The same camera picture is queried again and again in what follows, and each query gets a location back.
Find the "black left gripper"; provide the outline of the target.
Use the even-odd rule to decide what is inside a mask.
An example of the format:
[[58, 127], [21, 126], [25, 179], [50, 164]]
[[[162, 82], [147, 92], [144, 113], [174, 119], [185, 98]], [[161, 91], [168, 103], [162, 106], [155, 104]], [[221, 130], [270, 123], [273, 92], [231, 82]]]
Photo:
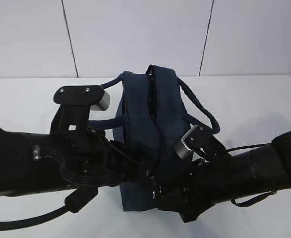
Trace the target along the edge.
[[88, 129], [79, 152], [78, 183], [83, 186], [116, 186], [122, 182], [146, 182], [152, 172], [153, 162], [133, 157], [125, 145], [107, 140], [103, 130]]

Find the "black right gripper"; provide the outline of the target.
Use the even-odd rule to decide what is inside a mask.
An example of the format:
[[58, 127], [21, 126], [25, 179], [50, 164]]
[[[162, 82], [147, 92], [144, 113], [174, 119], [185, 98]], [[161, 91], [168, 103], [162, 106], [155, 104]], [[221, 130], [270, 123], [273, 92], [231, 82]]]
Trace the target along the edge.
[[225, 201], [225, 160], [197, 159], [177, 181], [179, 188], [155, 198], [157, 208], [177, 211], [183, 221], [195, 221]]

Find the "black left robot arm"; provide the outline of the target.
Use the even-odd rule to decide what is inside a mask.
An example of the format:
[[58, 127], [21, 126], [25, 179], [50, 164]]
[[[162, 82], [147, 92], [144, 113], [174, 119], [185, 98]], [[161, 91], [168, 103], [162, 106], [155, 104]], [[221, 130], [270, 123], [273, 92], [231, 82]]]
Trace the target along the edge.
[[64, 86], [54, 94], [59, 108], [48, 134], [0, 128], [0, 196], [146, 180], [150, 158], [107, 140], [100, 125], [88, 125], [91, 108], [106, 110], [109, 100], [100, 85]]

